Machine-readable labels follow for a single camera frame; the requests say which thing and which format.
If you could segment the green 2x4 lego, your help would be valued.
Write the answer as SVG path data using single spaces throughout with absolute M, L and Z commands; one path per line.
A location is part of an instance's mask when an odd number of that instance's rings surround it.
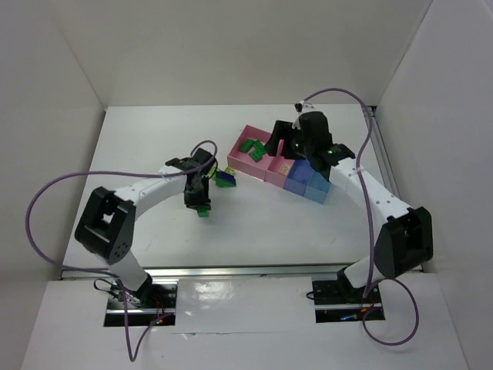
M 256 151 L 258 151 L 262 154 L 265 154 L 267 152 L 267 150 L 265 149 L 265 146 L 259 140 L 254 141 L 252 147 Z

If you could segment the green 2x2 lego cube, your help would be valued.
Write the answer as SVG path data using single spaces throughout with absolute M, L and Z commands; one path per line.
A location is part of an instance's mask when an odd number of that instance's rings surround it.
M 197 215 L 201 218 L 207 218 L 210 215 L 210 211 L 206 208 L 200 208 L 196 212 Z

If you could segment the green sloped lego piece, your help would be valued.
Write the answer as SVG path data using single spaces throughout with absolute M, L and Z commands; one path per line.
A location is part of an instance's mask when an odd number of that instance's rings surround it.
M 250 151 L 250 149 L 252 148 L 253 146 L 253 143 L 254 143 L 254 140 L 252 139 L 247 139 L 245 140 L 241 145 L 240 145 L 240 148 L 239 148 L 239 151 L 241 153 L 248 153 Z

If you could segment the dark blue lego brick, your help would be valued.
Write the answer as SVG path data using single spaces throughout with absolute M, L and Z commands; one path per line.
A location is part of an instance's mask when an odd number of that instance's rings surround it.
M 236 179 L 233 175 L 224 172 L 224 171 L 218 171 L 215 174 L 215 180 L 216 184 L 219 185 L 221 184 L 222 187 L 235 187 L 236 186 Z

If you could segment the green stepped lego assembly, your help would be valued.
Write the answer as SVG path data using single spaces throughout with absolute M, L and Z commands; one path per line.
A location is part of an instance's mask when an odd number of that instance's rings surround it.
M 263 154 L 258 151 L 258 150 L 254 150 L 252 152 L 249 153 L 249 157 L 254 161 L 254 162 L 259 162 L 260 160 L 263 159 Z

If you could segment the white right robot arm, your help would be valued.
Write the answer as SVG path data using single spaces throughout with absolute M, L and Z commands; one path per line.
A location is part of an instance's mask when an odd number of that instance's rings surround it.
M 367 294 L 373 283 L 397 278 L 432 259 L 430 212 L 398 199 L 360 165 L 352 150 L 335 143 L 322 112 L 302 113 L 293 123 L 276 121 L 265 148 L 269 156 L 307 160 L 366 211 L 371 249 L 366 258 L 337 272 L 341 294 Z

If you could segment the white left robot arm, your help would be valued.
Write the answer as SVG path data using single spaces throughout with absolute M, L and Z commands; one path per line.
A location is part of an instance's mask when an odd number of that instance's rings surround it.
M 187 208 L 208 217 L 209 172 L 213 154 L 196 148 L 191 156 L 165 162 L 157 178 L 117 190 L 98 187 L 91 193 L 75 229 L 75 239 L 96 255 L 142 305 L 164 298 L 165 291 L 139 265 L 131 251 L 135 223 L 164 200 L 182 195 Z

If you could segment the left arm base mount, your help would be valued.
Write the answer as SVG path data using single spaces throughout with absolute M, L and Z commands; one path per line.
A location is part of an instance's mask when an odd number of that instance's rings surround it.
M 156 326 L 174 326 L 176 322 L 176 299 L 178 281 L 157 281 L 159 289 L 152 293 L 146 303 L 131 294 L 126 295 L 129 327 L 145 327 L 152 320 L 157 320 Z M 108 300 L 104 326 L 108 328 L 124 326 L 124 296 L 115 281 L 98 278 L 93 287 L 106 294 Z

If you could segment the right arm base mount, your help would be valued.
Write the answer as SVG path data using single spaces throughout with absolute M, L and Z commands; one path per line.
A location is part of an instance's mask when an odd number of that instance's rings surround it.
M 362 298 L 363 290 L 344 293 L 336 281 L 312 281 L 306 298 L 314 303 L 316 323 L 356 322 L 365 315 L 368 321 L 384 321 L 379 288 L 374 288 L 366 298 Z

